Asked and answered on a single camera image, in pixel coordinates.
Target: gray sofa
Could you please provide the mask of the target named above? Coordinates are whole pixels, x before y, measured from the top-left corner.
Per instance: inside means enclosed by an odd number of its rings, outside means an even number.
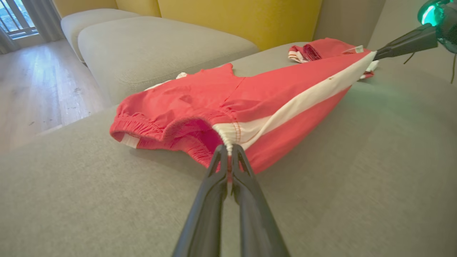
[[[290,45],[233,61],[296,65]],[[383,60],[293,151],[257,175],[292,256],[455,257],[457,90]],[[116,107],[0,158],[0,256],[170,256],[205,169],[108,133]],[[223,209],[222,256],[240,256]]]
[[[112,104],[180,72],[196,73],[259,51],[232,34],[115,9],[78,12],[61,24]]]

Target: sofa cushion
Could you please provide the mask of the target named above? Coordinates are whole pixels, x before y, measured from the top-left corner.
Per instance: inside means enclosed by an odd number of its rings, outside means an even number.
[[[79,46],[112,103],[150,86],[258,52],[246,39],[213,29],[143,16],[84,29]]]
[[[60,22],[62,30],[78,56],[81,62],[84,62],[81,52],[78,47],[78,36],[81,30],[98,23],[105,21],[119,20],[124,18],[138,17],[139,14],[122,11],[117,9],[94,9],[88,11],[77,12],[62,18]]]
[[[306,65],[289,47],[236,60],[234,72]],[[383,60],[258,174],[291,256],[455,257],[455,99],[448,82]],[[0,256],[171,256],[205,170],[182,152],[116,142],[114,115],[0,157]],[[239,257],[239,239],[229,198],[222,256]]]

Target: balcony railing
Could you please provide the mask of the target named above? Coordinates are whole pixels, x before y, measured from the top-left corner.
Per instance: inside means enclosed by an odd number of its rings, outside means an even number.
[[[37,33],[21,0],[0,0],[0,27],[12,38]]]

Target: wooden floor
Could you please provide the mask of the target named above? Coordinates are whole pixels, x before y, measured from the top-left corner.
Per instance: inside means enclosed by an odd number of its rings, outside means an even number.
[[[67,41],[0,55],[0,154],[104,108]]]

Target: white trim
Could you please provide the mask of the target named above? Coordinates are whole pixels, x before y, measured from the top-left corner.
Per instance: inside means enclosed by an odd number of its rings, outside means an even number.
[[[262,135],[280,127],[290,119],[308,110],[314,105],[338,94],[359,80],[366,68],[372,63],[376,52],[371,52],[365,57],[353,63],[346,69],[308,88],[296,95],[283,105],[273,115],[244,123],[218,123],[213,129],[219,133],[227,148],[232,144],[240,144],[243,149],[248,149]],[[241,138],[237,139],[235,126],[241,132]]]

